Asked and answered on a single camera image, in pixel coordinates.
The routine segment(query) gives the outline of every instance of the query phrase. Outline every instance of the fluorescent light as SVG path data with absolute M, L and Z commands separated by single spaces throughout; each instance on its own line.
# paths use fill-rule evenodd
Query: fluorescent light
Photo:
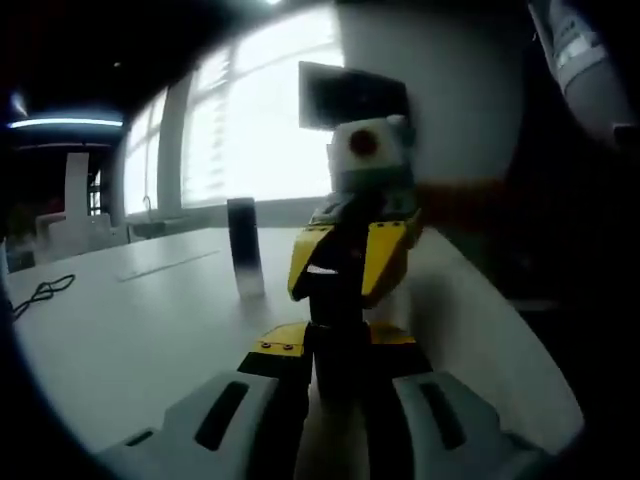
M 9 128 L 30 127 L 32 125 L 63 125 L 63 124 L 83 124 L 83 125 L 105 125 L 108 127 L 121 127 L 122 122 L 114 120 L 95 120 L 92 118 L 33 118 L 31 120 L 20 120 L 7 125 Z

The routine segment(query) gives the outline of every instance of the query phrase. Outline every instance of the white robot part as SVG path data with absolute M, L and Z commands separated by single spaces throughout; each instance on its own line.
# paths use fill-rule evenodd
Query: white robot part
M 585 132 L 614 150 L 635 148 L 618 135 L 637 132 L 638 119 L 598 32 L 568 0 L 531 0 L 529 11 L 549 71 Z
M 403 147 L 394 125 L 401 120 L 373 118 L 339 125 L 327 146 L 331 174 L 402 166 Z

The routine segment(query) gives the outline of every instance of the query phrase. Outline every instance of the window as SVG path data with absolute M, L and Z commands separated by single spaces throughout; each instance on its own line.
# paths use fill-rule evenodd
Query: window
M 166 98 L 165 89 L 131 125 L 124 160 L 125 215 L 158 208 L 158 148 Z
M 322 196 L 331 133 L 298 126 L 298 63 L 343 64 L 333 10 L 298 14 L 226 45 L 195 72 L 185 117 L 183 208 Z
M 100 205 L 100 171 L 96 173 L 93 182 L 89 185 L 89 215 L 100 215 L 102 207 Z

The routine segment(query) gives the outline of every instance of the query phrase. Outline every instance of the yellow panel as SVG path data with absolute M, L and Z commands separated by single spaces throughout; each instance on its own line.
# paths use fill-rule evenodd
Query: yellow panel
M 367 254 L 362 279 L 362 295 L 367 297 L 380 281 L 389 260 L 401 246 L 407 227 L 404 222 L 372 223 L 367 237 Z
M 402 345 L 416 343 L 416 339 L 407 332 L 388 323 L 374 323 L 369 325 L 371 343 L 374 345 Z
M 291 348 L 289 348 L 281 343 L 265 344 L 263 342 L 256 342 L 251 351 L 265 355 L 279 355 L 281 357 L 301 357 L 304 353 L 304 347 L 292 345 Z
M 251 351 L 265 355 L 300 357 L 304 353 L 307 325 L 306 322 L 300 322 L 276 327 L 262 336 Z
M 307 227 L 296 238 L 291 256 L 291 268 L 289 269 L 289 294 L 293 292 L 298 278 L 309 263 L 309 258 L 311 258 L 316 246 L 331 230 L 333 230 L 332 226 Z

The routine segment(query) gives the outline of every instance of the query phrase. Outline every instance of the white table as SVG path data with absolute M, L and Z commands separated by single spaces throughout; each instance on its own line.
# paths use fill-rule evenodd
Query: white table
M 168 406 L 217 372 L 236 369 L 256 337 L 308 319 L 307 302 L 292 302 L 286 291 L 297 233 L 260 229 L 266 295 L 252 301 L 238 294 L 226 229 L 10 275 L 15 303 L 41 281 L 77 276 L 69 290 L 31 306 L 15 330 L 41 387 L 79 440 L 96 452 L 160 427 Z M 434 367 L 492 403 L 505 427 L 550 452 L 564 448 L 582 428 L 582 414 L 516 311 L 435 230 L 423 233 L 409 264 L 403 284 L 369 318 L 391 316 L 412 331 Z

